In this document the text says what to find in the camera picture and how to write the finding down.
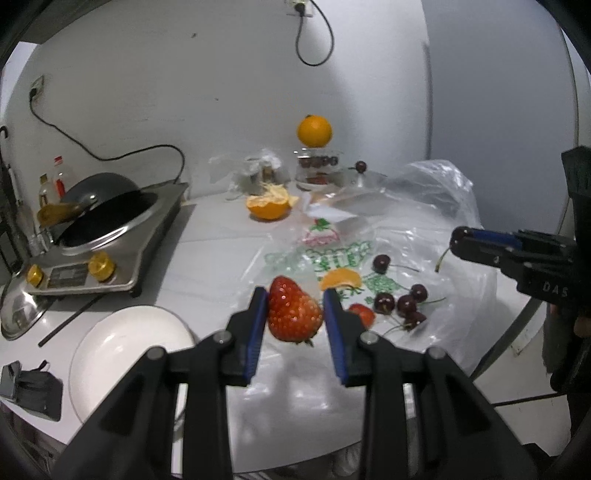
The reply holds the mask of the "large red strawberry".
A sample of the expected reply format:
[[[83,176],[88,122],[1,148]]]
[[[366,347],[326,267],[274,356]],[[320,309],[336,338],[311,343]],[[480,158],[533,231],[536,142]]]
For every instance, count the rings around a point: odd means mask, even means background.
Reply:
[[[297,282],[277,276],[270,285],[266,323],[276,340],[312,347],[312,338],[324,323],[324,313]]]

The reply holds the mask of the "orange mandarin segment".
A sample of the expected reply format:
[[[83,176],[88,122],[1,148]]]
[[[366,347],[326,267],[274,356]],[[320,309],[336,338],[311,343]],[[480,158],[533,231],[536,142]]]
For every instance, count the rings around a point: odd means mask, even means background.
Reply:
[[[338,268],[329,270],[320,281],[322,291],[335,289],[339,287],[361,288],[363,285],[362,277],[358,272],[349,268]]]

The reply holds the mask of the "white ceramic plate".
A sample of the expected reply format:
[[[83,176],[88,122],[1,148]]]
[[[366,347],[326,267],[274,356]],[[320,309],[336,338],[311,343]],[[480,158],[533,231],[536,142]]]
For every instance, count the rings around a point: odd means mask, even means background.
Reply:
[[[166,309],[137,305],[99,321],[81,340],[69,369],[69,397],[78,419],[86,421],[112,388],[150,348],[172,353],[195,339]]]

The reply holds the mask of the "printed clear plastic bag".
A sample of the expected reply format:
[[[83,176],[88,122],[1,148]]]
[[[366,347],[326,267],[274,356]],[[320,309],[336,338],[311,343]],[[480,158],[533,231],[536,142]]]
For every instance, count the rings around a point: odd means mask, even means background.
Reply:
[[[380,292],[400,297],[423,284],[429,292],[419,306],[425,323],[407,331],[401,315],[392,313],[379,316],[376,329],[409,350],[441,346],[471,373],[497,334],[486,320],[496,300],[496,275],[446,249],[455,227],[479,223],[473,184],[453,163],[415,162],[379,189],[338,185],[304,194],[264,239],[242,281],[267,286],[286,275],[319,298],[325,273],[349,268],[363,285],[337,288],[339,298],[346,306],[367,307]],[[372,268],[380,254],[391,257],[386,274]]]

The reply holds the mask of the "steel induction cooker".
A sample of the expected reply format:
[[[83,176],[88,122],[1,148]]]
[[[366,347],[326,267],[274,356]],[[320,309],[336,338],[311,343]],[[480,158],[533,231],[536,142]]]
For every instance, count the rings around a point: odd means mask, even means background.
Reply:
[[[71,223],[31,259],[25,291],[40,296],[137,295],[188,185],[164,183],[118,195]]]

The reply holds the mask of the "black chopstick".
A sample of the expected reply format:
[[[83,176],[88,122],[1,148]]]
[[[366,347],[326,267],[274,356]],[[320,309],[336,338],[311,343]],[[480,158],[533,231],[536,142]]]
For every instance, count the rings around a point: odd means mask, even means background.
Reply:
[[[72,322],[74,322],[79,316],[83,313],[88,311],[91,307],[93,307],[96,303],[98,303],[104,294],[96,295],[94,298],[86,302],[82,307],[76,310],[73,314],[71,314],[68,318],[62,321],[56,328],[54,328],[50,333],[48,333],[45,337],[43,337],[37,344],[38,348],[43,348],[48,342],[50,342],[53,338],[55,338],[59,333],[61,333],[67,326],[69,326]]]

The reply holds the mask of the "steel lid with knob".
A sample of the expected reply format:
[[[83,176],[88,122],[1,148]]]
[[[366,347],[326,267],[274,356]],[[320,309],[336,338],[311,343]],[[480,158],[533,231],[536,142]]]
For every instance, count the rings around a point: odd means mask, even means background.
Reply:
[[[351,167],[339,172],[339,185],[342,187],[356,187],[361,189],[379,189],[388,177],[373,171],[363,160],[356,161]]]

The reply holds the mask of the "half peeled orange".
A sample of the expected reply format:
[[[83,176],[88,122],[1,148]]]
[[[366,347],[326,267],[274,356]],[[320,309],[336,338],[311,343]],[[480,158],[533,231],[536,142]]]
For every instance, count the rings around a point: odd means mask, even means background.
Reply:
[[[299,200],[283,185],[266,183],[263,184],[263,193],[246,198],[245,206],[256,219],[276,221],[286,217]]]

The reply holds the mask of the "small crumpled plastic bag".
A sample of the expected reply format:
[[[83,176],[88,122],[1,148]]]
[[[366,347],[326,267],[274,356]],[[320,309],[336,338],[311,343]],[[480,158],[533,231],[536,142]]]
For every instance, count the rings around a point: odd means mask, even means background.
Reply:
[[[287,162],[266,148],[243,159],[216,156],[208,160],[207,166],[211,184],[229,179],[225,193],[228,200],[261,195],[266,185],[286,186],[291,178]]]

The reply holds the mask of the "black pouch with phone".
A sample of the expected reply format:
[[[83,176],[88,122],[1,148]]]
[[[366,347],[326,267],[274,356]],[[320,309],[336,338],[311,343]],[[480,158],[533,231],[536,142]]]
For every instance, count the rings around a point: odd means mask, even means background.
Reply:
[[[63,383],[43,360],[32,370],[23,370],[20,361],[1,368],[1,398],[29,413],[58,422],[62,415]]]

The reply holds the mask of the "black wok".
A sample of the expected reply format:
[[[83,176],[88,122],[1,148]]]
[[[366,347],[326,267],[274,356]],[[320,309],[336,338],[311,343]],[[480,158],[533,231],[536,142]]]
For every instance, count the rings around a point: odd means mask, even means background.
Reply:
[[[37,220],[42,228],[65,224],[57,242],[73,248],[114,232],[156,201],[156,193],[140,190],[127,177],[99,173],[75,184],[58,203],[42,206]]]

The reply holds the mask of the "steel pot lid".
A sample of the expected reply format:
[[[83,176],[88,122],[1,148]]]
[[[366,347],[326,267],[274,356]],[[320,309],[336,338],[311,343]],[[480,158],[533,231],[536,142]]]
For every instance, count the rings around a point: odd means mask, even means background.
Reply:
[[[26,273],[14,274],[1,290],[1,334],[11,341],[24,335],[52,306],[53,299],[25,291]]]

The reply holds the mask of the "whole orange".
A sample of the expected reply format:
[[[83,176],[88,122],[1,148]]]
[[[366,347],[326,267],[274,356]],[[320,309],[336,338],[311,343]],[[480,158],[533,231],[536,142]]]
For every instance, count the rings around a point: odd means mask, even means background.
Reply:
[[[325,117],[305,116],[297,126],[297,138],[305,147],[324,148],[332,140],[332,125]]]

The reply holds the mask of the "red capped sauce bottle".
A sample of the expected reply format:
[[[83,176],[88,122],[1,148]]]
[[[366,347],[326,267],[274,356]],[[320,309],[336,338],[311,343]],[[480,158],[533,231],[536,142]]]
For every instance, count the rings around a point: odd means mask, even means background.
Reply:
[[[71,167],[66,164],[62,156],[54,158],[53,183],[58,197],[63,198],[66,193],[77,183],[77,177]]]

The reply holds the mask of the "small oil bottle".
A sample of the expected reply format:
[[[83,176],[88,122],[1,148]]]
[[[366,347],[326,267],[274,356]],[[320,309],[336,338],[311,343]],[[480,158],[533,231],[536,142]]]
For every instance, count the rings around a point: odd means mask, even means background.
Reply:
[[[47,174],[42,174],[40,176],[38,200],[40,207],[44,207],[49,204],[58,204],[60,201],[60,197],[55,185]]]

